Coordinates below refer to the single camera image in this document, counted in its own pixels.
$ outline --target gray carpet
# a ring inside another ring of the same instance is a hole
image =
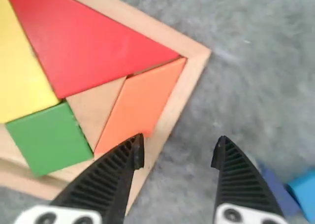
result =
[[[211,223],[222,134],[283,182],[314,167],[315,0],[123,1],[213,49],[127,224]],[[0,223],[40,202],[1,188]]]

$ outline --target light blue block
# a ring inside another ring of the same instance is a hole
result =
[[[288,184],[299,202],[306,219],[315,224],[315,170]]]

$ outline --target blue block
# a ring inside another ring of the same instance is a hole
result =
[[[288,184],[305,214],[306,219],[315,224],[315,170]]]
[[[301,209],[297,202],[291,197],[291,195],[286,191],[282,182],[278,179],[275,173],[267,168],[261,162],[257,162],[260,168],[261,176],[265,179],[269,186],[269,189],[276,198],[283,215],[285,217],[294,216],[301,212]]]

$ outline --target dark blue block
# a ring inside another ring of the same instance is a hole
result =
[[[275,173],[261,162],[258,162],[258,166],[262,177],[265,179],[269,189],[276,198],[284,216],[290,217],[294,216],[298,212],[301,212],[299,205],[286,191],[282,182],[278,179]]]

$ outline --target puzzle piece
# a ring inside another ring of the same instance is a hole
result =
[[[95,153],[106,153],[137,133],[149,137],[170,96],[186,59],[126,79]]]
[[[10,1],[58,98],[178,57],[75,0]]]
[[[8,0],[0,0],[0,123],[58,103]]]
[[[93,157],[67,103],[61,103],[6,124],[35,176]]]

